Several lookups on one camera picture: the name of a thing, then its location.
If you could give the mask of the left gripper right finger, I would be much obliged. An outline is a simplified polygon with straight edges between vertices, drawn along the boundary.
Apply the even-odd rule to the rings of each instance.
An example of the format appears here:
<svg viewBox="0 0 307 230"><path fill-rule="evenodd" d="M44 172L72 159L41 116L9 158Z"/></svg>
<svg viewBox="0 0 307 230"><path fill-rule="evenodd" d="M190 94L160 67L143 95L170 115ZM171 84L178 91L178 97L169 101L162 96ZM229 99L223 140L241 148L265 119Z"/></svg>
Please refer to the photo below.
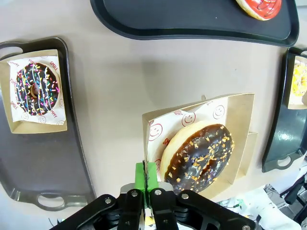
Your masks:
<svg viewBox="0 0 307 230"><path fill-rule="evenodd" d="M178 230L254 230L256 223L201 195L184 190L175 194L172 185L158 182L156 164L145 164L145 191L156 228Z"/></svg>

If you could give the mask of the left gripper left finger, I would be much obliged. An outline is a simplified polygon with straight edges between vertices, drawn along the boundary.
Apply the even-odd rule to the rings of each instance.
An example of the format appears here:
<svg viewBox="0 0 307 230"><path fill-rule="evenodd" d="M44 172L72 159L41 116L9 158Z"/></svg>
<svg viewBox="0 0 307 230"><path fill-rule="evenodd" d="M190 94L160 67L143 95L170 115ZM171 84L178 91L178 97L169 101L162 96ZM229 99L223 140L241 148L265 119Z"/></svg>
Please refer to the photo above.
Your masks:
<svg viewBox="0 0 307 230"><path fill-rule="evenodd" d="M101 195L52 229L139 230L145 207L145 166L144 162L136 164L135 182L122 186L117 198Z"/></svg>

